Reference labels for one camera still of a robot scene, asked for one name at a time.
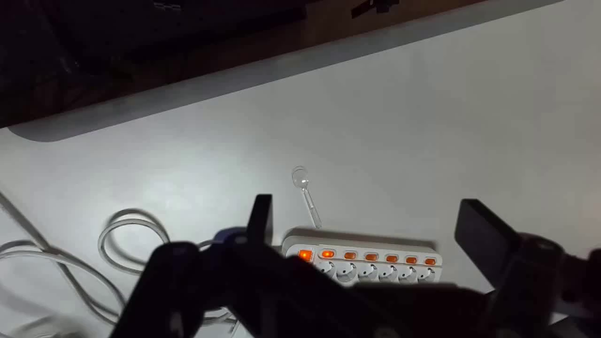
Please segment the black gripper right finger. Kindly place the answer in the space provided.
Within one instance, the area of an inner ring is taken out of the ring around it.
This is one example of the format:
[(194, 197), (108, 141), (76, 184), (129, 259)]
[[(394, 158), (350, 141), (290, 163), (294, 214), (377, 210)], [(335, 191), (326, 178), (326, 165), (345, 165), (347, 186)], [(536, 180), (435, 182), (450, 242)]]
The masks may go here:
[(461, 199), (454, 240), (486, 281), (497, 285), (519, 234), (478, 199)]

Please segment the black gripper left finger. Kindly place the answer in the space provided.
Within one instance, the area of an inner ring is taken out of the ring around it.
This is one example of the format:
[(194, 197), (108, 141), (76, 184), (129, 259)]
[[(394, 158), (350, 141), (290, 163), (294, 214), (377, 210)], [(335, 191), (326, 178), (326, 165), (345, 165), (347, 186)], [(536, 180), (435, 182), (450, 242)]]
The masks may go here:
[(271, 197), (268, 193), (258, 193), (255, 197), (245, 225), (245, 238), (256, 244), (271, 242)]

